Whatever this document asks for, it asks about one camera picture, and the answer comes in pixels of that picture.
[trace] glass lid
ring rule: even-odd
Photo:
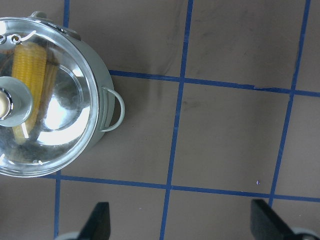
[[[0,173],[34,177],[73,161],[96,128],[90,67],[39,20],[0,18]]]

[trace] blue tape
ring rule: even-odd
[[[38,178],[41,178],[41,179],[56,179],[57,176],[55,174],[49,174],[49,175],[39,176]]]
[[[286,109],[285,120],[284,120],[284,125],[283,125],[283,130],[282,130],[282,136],[281,136],[278,156],[276,159],[273,180],[272,180],[272,185],[271,185],[271,190],[270,190],[270,198],[269,198],[270,207],[272,207],[272,204],[274,201],[277,182],[278,182],[278,176],[279,176],[279,171],[280,171],[280,166],[281,166],[281,161],[282,161],[282,156],[283,156],[284,147],[285,147],[285,143],[286,143],[286,137],[287,137],[288,127],[289,127],[289,122],[290,122],[290,117],[291,117],[291,111],[292,111],[294,96],[295,96],[295,92],[296,92],[296,85],[297,85],[297,80],[298,80],[299,67],[300,67],[300,63],[301,63],[301,56],[302,56],[303,47],[304,47],[306,28],[307,28],[307,22],[308,22],[308,16],[309,16],[309,9],[310,9],[310,0],[306,0],[305,7],[304,7],[302,26],[301,26],[301,32],[300,32],[298,55],[297,55],[295,70],[294,70],[292,84],[291,84],[290,98],[289,98],[289,102],[288,102],[287,109]]]
[[[267,193],[221,190],[221,189],[190,187],[190,186],[172,186],[172,190],[207,193],[207,194],[233,195],[233,196],[243,196],[243,197],[253,197],[253,198],[265,198],[265,199],[270,197],[270,195]]]
[[[118,71],[118,70],[109,70],[110,75],[128,77],[128,78],[138,78],[138,79],[152,79],[152,80],[162,80],[170,82],[179,82],[180,78],[176,76],[164,76],[156,74],[147,74],[139,72],[128,72],[128,71]]]
[[[56,172],[55,197],[54,197],[54,238],[59,235],[59,213],[60,213],[60,191],[61,191],[61,170]]]
[[[195,78],[186,78],[184,82],[188,84],[200,84],[200,85],[208,85],[208,86],[216,86],[216,87],[233,88],[233,89],[246,89],[246,90],[255,90],[255,91],[262,91],[262,92],[280,93],[280,94],[289,94],[291,92],[290,89],[286,89],[286,88],[278,88],[278,87],[259,88],[250,84],[238,84],[233,82],[213,81],[213,80],[204,80],[204,79],[195,79]]]
[[[301,96],[320,98],[320,92],[314,92],[314,91],[295,90],[294,94],[301,95]]]
[[[320,203],[320,198],[307,196],[274,195],[274,199]]]
[[[64,0],[63,26],[69,27],[70,0]]]
[[[171,191],[171,187],[172,187],[171,183],[172,183],[172,176],[173,176],[173,170],[174,170],[174,162],[175,162],[176,146],[177,146],[177,138],[178,138],[178,130],[179,130],[179,122],[180,122],[180,112],[181,112],[181,105],[182,105],[184,84],[185,84],[186,65],[187,65],[187,57],[188,57],[188,45],[189,45],[189,36],[190,36],[193,4],[194,4],[193,0],[188,0],[188,5],[187,5],[187,9],[186,9],[185,27],[184,27],[184,39],[183,39],[182,58],[181,58],[180,80],[179,80],[179,88],[178,88],[178,95],[177,95],[176,108],[175,108],[175,118],[174,118],[174,126],[173,126],[173,133],[172,133],[171,151],[170,151],[168,174],[167,174],[167,180],[166,180],[166,191],[165,191],[165,197],[164,197],[161,229],[160,229],[160,237],[159,237],[160,240],[164,240],[165,231],[166,231],[168,208],[169,208],[169,202],[170,202],[170,191]]]
[[[92,178],[92,177],[83,177],[83,176],[61,175],[60,179],[67,180],[67,181],[76,181],[76,182],[123,185],[123,186],[133,186],[133,187],[152,188],[152,189],[166,189],[167,188],[167,185],[165,185],[165,184],[145,183],[145,182],[137,182],[137,181],[111,180],[111,179],[101,179],[101,178]]]

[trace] yellow corn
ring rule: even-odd
[[[23,144],[34,128],[39,112],[41,94],[45,79],[47,51],[33,42],[26,42],[15,48],[12,77],[22,81],[33,97],[33,110],[29,118],[21,125],[12,128],[15,141]]]
[[[49,103],[56,83],[58,65],[55,61],[47,61],[45,66],[44,83],[42,88],[41,106],[39,107],[37,121],[41,121],[47,113]]]

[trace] pot handle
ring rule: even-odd
[[[105,86],[102,87],[102,90],[106,94],[108,94],[108,93],[113,94],[118,99],[118,101],[120,103],[120,107],[121,107],[120,117],[119,117],[118,121],[114,125],[108,126],[107,128],[105,128],[104,125],[102,125],[100,127],[101,128],[101,130],[100,130],[101,132],[109,132],[109,131],[115,130],[117,127],[119,127],[119,125],[124,120],[124,117],[125,117],[125,103],[124,103],[124,100],[122,99],[122,97],[119,95],[119,93],[117,93],[115,90],[112,90],[112,89],[107,88]]]

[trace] tile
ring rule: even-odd
[[[1,239],[54,238],[54,179],[0,175]]]
[[[106,133],[62,174],[166,184],[178,83],[112,78],[125,103],[122,125]]]
[[[301,0],[194,1],[186,76],[290,88],[304,4]]]
[[[320,198],[320,98],[296,95],[276,193]]]
[[[246,239],[251,197],[171,191],[165,240]]]
[[[303,228],[320,234],[320,203],[275,199],[273,210],[290,228]]]
[[[185,84],[172,184],[269,193],[288,99]]]
[[[10,0],[10,4],[2,4],[0,18],[28,17],[35,11],[47,14],[48,19],[62,25],[64,21],[64,0]]]
[[[109,240],[158,240],[165,190],[62,181],[59,233],[78,232],[98,202],[109,202]]]
[[[76,0],[70,28],[112,70],[179,76],[187,0]]]
[[[296,88],[320,92],[320,1],[311,1]]]

